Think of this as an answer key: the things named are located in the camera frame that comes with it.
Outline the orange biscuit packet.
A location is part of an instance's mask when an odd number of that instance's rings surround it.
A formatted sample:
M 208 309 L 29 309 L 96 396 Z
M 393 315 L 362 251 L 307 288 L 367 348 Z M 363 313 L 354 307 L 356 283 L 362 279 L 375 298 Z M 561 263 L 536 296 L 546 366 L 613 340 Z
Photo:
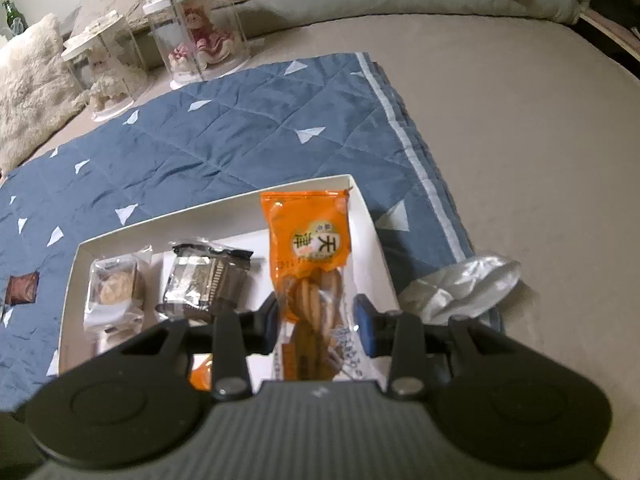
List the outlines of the orange biscuit packet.
M 333 380 L 352 353 L 344 278 L 352 252 L 348 202 L 347 190 L 260 194 L 282 321 L 278 377 L 288 382 Z
M 212 388 L 212 365 L 213 356 L 211 354 L 196 354 L 194 356 L 190 374 L 190 383 L 194 388 L 201 391 L 209 391 Z

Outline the dark brownie cake packet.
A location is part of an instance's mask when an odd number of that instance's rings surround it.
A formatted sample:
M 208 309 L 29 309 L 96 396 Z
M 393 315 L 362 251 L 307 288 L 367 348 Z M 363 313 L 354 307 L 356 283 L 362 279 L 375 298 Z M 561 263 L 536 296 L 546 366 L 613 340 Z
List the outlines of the dark brownie cake packet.
M 212 243 L 180 243 L 162 301 L 154 311 L 159 321 L 188 320 L 209 324 L 225 310 L 235 310 L 250 272 L 253 252 Z

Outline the clear pastry cake packet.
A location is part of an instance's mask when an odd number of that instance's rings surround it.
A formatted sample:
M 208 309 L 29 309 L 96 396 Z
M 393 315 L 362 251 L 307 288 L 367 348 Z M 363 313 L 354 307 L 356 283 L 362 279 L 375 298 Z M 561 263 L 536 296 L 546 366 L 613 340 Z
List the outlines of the clear pastry cake packet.
M 137 335 L 142 330 L 146 299 L 145 274 L 152 247 L 91 263 L 84 307 L 84 332 L 93 340 Z

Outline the brown chocolate packet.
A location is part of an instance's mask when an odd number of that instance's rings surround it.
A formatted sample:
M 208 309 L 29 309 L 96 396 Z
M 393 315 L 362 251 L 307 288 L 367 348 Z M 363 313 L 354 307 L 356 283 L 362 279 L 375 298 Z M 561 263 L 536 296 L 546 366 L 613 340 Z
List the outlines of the brown chocolate packet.
M 39 273 L 32 272 L 20 276 L 11 275 L 6 285 L 4 303 L 13 307 L 18 304 L 33 304 L 37 298 Z

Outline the white shallow cardboard box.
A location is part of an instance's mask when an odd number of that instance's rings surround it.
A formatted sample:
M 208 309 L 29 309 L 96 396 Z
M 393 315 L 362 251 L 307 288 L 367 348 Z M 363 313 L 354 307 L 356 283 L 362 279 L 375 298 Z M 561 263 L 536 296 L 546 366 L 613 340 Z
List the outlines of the white shallow cardboard box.
M 274 188 L 308 198 L 292 211 L 282 266 L 290 302 L 273 344 L 248 361 L 254 386 L 270 379 L 382 382 L 384 358 L 364 350 L 355 300 L 398 303 L 373 221 L 348 174 Z M 223 310 L 256 318 L 273 296 L 269 224 L 259 192 L 186 208 L 81 243 L 67 283 L 58 368 L 68 372 L 163 321 L 192 326 Z

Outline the crumpled clear plastic wrapper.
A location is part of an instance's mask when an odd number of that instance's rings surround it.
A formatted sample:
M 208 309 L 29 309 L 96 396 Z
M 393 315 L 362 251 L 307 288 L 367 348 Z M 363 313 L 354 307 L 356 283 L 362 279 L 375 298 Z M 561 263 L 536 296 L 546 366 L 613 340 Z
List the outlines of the crumpled clear plastic wrapper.
M 425 324 L 446 325 L 453 316 L 479 318 L 512 292 L 521 275 L 518 260 L 483 252 L 417 278 L 398 302 Z

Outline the blue quilted triangle blanket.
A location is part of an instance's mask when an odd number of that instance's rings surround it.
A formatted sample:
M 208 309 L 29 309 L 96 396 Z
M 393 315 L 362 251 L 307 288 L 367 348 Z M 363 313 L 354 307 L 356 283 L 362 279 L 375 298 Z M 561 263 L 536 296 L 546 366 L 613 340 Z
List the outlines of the blue quilted triangle blanket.
M 1 326 L 2 408 L 46 380 L 81 242 L 124 222 L 332 174 L 355 178 L 397 290 L 472 255 L 430 150 L 364 53 L 189 84 L 14 170 L 1 189 L 1 275 L 37 272 L 39 286 L 35 302 Z

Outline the clear case white doll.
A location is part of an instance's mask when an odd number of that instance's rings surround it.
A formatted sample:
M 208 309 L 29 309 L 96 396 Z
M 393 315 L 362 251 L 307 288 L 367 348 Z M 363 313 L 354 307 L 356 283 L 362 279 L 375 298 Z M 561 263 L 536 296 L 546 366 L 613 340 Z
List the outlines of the clear case white doll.
M 117 11 L 94 20 L 63 47 L 62 59 L 85 93 L 94 122 L 122 114 L 149 88 L 137 41 Z

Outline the clear case pink doll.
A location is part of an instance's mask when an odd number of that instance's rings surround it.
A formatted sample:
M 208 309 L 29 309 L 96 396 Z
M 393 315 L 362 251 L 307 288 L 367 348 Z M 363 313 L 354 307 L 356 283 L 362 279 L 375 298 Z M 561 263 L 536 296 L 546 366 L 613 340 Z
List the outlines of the clear case pink doll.
M 142 12 L 171 88 L 232 74 L 250 59 L 232 0 L 145 0 Z

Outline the fluffy white pillow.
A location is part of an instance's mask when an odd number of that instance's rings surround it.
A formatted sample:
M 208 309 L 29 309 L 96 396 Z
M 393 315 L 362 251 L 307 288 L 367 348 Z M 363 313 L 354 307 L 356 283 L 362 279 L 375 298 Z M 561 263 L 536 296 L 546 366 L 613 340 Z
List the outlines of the fluffy white pillow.
M 62 59 L 60 23 L 48 14 L 1 48 L 1 173 L 32 156 L 86 107 Z

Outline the green glass bottle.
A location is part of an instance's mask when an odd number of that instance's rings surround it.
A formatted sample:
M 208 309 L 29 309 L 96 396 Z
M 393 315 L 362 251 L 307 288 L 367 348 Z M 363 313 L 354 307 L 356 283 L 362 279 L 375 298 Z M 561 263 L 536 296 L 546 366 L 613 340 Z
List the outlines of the green glass bottle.
M 26 29 L 28 24 L 26 18 L 17 9 L 15 3 L 11 0 L 2 1 L 3 9 L 6 11 L 6 24 L 14 36 L 21 35 Z

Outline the wooden wall shelf right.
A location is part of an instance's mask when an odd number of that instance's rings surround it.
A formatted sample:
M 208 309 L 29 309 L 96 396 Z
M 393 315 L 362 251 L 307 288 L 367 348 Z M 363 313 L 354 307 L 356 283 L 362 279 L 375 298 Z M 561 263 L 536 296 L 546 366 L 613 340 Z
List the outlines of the wooden wall shelf right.
M 590 0 L 574 29 L 639 77 L 639 0 Z

